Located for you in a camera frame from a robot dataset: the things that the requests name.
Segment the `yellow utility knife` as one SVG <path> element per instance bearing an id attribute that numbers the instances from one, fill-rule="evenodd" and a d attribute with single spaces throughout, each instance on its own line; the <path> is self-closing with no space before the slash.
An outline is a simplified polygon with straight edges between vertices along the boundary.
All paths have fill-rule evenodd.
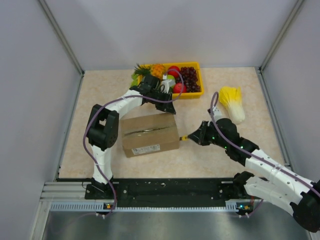
<path id="1" fill-rule="evenodd" d="M 188 140 L 188 136 L 187 135 L 184 135 L 184 136 L 181 136 L 179 138 L 180 141 L 187 141 Z"/>

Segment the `brown cardboard express box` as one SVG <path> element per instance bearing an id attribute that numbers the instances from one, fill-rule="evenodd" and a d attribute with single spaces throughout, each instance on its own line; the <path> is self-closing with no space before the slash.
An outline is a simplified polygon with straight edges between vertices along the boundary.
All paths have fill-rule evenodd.
<path id="1" fill-rule="evenodd" d="M 122 119 L 120 126 L 122 149 L 128 158 L 180 147 L 176 120 L 170 113 Z"/>

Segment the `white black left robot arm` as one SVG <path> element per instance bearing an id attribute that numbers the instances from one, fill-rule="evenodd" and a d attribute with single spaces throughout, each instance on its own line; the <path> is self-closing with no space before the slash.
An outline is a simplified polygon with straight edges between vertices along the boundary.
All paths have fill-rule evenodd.
<path id="1" fill-rule="evenodd" d="M 109 198 L 114 191 L 111 183 L 112 147 L 118 139 L 120 119 L 145 103 L 151 103 L 164 113 L 176 114 L 173 106 L 173 93 L 170 87 L 173 80 L 161 80 L 150 74 L 126 93 L 105 105 L 92 107 L 82 140 L 83 147 L 94 162 L 93 179 L 98 182 L 96 192 L 102 198 Z"/>

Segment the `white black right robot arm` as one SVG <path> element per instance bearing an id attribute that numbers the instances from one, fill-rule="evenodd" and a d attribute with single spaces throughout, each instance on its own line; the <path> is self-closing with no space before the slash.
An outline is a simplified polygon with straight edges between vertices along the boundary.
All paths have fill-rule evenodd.
<path id="1" fill-rule="evenodd" d="M 320 183 L 304 178 L 269 157 L 258 145 L 241 137 L 228 118 L 203 121 L 188 138 L 200 146 L 211 144 L 225 150 L 229 158 L 254 170 L 263 179 L 249 173 L 235 176 L 233 192 L 266 200 L 290 214 L 305 230 L 320 230 Z"/>

